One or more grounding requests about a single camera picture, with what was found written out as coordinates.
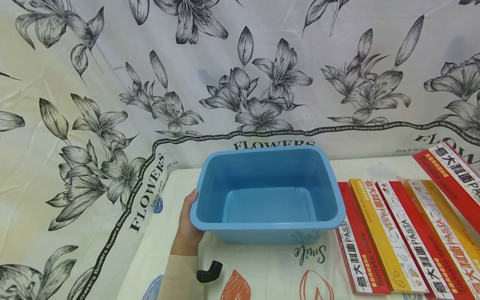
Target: blue plastic basin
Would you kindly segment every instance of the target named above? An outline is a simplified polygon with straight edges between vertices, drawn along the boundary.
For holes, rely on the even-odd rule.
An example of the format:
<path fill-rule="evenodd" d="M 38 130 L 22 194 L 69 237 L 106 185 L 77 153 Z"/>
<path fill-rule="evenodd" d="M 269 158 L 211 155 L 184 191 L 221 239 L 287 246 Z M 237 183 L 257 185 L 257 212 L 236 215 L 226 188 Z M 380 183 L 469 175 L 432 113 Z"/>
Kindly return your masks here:
<path fill-rule="evenodd" d="M 227 243 L 315 243 L 345 219 L 332 167 L 315 146 L 214 153 L 197 189 L 193 225 Z"/>

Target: sleeve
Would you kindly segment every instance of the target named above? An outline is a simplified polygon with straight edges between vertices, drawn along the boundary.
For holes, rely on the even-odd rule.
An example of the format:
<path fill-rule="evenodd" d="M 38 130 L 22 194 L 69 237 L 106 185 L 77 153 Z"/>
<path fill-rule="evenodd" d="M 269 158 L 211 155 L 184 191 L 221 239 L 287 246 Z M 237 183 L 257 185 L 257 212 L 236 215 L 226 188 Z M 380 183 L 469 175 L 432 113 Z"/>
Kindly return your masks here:
<path fill-rule="evenodd" d="M 198 282 L 198 256 L 171 254 L 160 285 L 158 300 L 204 300 L 204 287 Z"/>

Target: white tablecloth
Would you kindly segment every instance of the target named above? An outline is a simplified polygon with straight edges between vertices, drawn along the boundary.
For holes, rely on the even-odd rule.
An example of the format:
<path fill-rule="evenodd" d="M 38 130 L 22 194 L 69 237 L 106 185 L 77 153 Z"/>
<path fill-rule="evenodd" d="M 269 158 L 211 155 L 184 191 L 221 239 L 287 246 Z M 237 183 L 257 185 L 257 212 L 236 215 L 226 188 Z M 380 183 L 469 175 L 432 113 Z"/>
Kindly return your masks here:
<path fill-rule="evenodd" d="M 374 180 L 428 179 L 427 174 L 410 156 L 348 159 L 332 161 L 338 181 L 351 178 Z M 160 275 L 178 228 L 178 217 L 184 197 L 196 186 L 200 169 L 174 171 L 161 195 L 163 210 L 154 214 L 125 277 L 117 300 L 156 299 Z M 319 242 L 307 247 L 314 256 L 302 258 L 301 245 L 227 245 L 206 233 L 200 245 L 200 268 L 208 269 L 212 260 L 223 264 L 220 278 L 206 285 L 207 299 L 235 300 L 354 300 L 379 299 L 378 296 L 353 295 L 334 231 L 326 232 Z M 230 280 L 237 292 L 222 296 Z M 305 288 L 306 297 L 300 295 Z M 413 295 L 390 295 L 388 300 L 423 299 Z"/>

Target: yellow pasta box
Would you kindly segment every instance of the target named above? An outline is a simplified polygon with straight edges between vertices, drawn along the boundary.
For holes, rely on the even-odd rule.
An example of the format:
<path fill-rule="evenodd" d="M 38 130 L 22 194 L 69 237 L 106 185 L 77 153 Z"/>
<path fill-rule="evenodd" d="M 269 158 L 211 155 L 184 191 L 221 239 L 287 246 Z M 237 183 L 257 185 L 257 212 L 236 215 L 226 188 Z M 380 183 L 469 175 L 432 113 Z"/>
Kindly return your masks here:
<path fill-rule="evenodd" d="M 375 249 L 382 261 L 387 283 L 392 292 L 428 293 L 415 261 L 400 231 L 385 206 L 375 183 L 367 179 L 350 179 Z"/>
<path fill-rule="evenodd" d="M 480 299 L 479 249 L 442 193 L 431 180 L 404 183 L 417 207 L 431 222 L 438 238 L 460 271 L 468 288 Z"/>

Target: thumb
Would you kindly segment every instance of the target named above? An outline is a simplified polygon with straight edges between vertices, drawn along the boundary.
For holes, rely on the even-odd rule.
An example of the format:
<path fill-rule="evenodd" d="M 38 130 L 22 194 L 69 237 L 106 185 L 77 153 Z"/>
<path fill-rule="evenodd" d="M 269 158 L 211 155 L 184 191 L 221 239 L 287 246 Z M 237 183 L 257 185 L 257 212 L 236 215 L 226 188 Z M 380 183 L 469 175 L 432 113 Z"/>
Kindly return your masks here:
<path fill-rule="evenodd" d="M 190 206 L 197 200 L 198 191 L 194 189 L 188 196 L 185 197 L 185 201 L 183 202 L 184 207 L 190 208 Z"/>

